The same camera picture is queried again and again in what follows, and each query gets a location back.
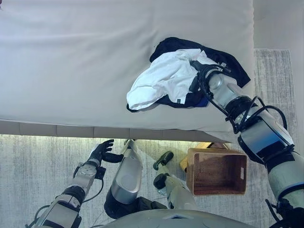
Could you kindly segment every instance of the floor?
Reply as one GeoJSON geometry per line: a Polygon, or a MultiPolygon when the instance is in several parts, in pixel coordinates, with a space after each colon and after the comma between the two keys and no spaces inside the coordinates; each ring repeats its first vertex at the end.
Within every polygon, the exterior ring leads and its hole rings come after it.
{"type": "MultiPolygon", "coordinates": [[[[255,50],[256,94],[266,104],[281,108],[287,117],[289,131],[296,138],[293,82],[288,51],[255,50]]],[[[22,227],[29,224],[37,209],[52,202],[68,185],[75,167],[87,159],[91,149],[106,139],[66,138],[42,136],[0,135],[0,226],[22,227]]],[[[115,140],[114,152],[119,153],[124,139],[115,140]]],[[[170,171],[185,181],[185,173],[179,162],[189,148],[197,142],[137,140],[143,161],[140,196],[166,204],[152,185],[156,172],[152,164],[167,150],[174,152],[168,164],[170,171]]],[[[118,164],[103,163],[107,168],[104,190],[100,196],[85,203],[81,209],[82,228],[107,224],[103,204],[118,164]]],[[[96,181],[90,191],[94,195],[100,189],[96,181]]],[[[255,227],[274,224],[265,199],[275,202],[264,166],[247,160],[247,190],[244,195],[213,195],[195,197],[200,210],[236,219],[255,227]]]]}

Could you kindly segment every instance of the white bedsheet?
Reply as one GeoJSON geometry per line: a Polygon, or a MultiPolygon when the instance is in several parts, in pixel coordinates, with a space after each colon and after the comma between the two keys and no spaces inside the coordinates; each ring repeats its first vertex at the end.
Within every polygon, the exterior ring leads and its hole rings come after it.
{"type": "Polygon", "coordinates": [[[0,119],[229,132],[212,105],[126,109],[134,80],[171,36],[234,55],[253,79],[252,0],[4,0],[0,119]]]}

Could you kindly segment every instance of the black garment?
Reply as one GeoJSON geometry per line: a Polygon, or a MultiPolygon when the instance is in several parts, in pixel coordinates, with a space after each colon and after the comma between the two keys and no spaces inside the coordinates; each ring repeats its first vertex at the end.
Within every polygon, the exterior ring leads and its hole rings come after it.
{"type": "Polygon", "coordinates": [[[203,46],[199,43],[185,40],[185,39],[179,39],[176,37],[169,37],[166,38],[164,41],[160,42],[159,45],[157,45],[154,53],[150,57],[150,62],[153,62],[156,58],[161,56],[163,53],[177,51],[178,49],[191,49],[191,48],[199,48],[202,51],[205,51],[208,58],[212,59],[216,63],[226,63],[227,68],[231,71],[231,76],[236,79],[237,85],[239,87],[244,87],[249,81],[250,78],[248,77],[245,70],[242,68],[242,66],[239,64],[239,62],[234,58],[232,55],[223,52],[218,51],[206,46],[203,46]]]}
{"type": "Polygon", "coordinates": [[[206,107],[208,104],[208,98],[204,96],[204,94],[199,91],[195,93],[188,93],[186,95],[185,104],[174,103],[169,99],[169,96],[163,96],[156,103],[169,105],[173,108],[189,108],[189,107],[206,107]]]}

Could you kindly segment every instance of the brown basket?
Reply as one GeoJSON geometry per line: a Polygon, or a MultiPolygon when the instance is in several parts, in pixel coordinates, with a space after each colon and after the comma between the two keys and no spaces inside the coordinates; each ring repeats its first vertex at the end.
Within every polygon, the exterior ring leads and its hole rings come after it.
{"type": "Polygon", "coordinates": [[[194,195],[244,194],[246,155],[227,149],[188,150],[187,186],[194,195]]]}

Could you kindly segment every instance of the white shirt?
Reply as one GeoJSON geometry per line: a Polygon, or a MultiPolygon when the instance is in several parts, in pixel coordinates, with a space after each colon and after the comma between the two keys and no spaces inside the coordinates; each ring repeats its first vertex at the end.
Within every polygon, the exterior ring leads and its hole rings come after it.
{"type": "Polygon", "coordinates": [[[174,103],[184,104],[189,87],[197,74],[191,60],[201,64],[217,64],[200,49],[180,49],[156,58],[142,72],[127,93],[129,108],[147,108],[165,95],[174,103]]]}

